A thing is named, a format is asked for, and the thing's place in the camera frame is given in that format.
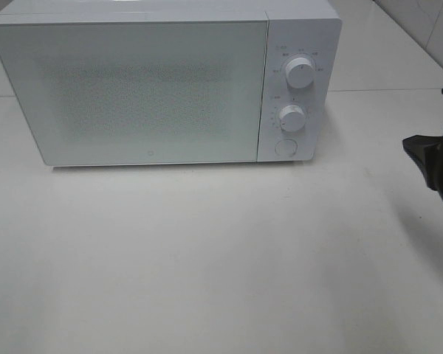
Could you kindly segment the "white timer knob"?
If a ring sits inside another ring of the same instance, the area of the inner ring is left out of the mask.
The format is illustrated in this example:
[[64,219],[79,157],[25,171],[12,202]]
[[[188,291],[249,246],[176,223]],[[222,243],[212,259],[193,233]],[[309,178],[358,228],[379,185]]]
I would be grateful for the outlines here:
[[283,131],[293,133],[304,127],[307,115],[299,105],[287,105],[279,111],[278,119]]

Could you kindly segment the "round door release button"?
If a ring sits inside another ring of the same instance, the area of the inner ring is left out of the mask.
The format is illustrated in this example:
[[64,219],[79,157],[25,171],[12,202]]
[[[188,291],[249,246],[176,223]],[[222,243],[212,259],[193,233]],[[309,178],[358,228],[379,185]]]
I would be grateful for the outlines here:
[[298,149],[298,144],[293,139],[282,139],[275,146],[275,153],[281,158],[292,158]]

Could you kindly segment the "white microwave door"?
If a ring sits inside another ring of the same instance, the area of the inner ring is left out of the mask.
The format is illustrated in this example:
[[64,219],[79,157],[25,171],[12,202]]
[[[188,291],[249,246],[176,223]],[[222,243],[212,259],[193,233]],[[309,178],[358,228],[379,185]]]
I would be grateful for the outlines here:
[[252,162],[267,23],[0,25],[44,163]]

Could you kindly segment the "upper white power knob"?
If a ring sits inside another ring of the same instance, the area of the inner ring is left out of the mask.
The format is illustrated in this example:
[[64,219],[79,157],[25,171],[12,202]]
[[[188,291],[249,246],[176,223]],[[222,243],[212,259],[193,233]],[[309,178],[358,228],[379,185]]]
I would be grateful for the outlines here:
[[289,87],[304,89],[314,81],[315,63],[308,56],[297,56],[286,62],[284,71]]

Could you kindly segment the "white microwave oven body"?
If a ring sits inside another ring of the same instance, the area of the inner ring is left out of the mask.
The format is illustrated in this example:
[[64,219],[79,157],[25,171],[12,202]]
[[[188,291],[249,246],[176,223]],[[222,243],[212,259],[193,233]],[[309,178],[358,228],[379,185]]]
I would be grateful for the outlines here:
[[[5,26],[245,21],[267,23],[258,147],[252,162],[309,160],[320,132],[342,28],[340,17],[327,1],[13,1],[0,11],[0,25]],[[315,78],[306,88],[295,89],[288,86],[284,69],[289,59],[301,55],[314,61]],[[287,105],[299,105],[305,111],[307,121],[301,130],[288,133],[281,129],[278,113]],[[292,158],[275,153],[282,139],[297,142]]]

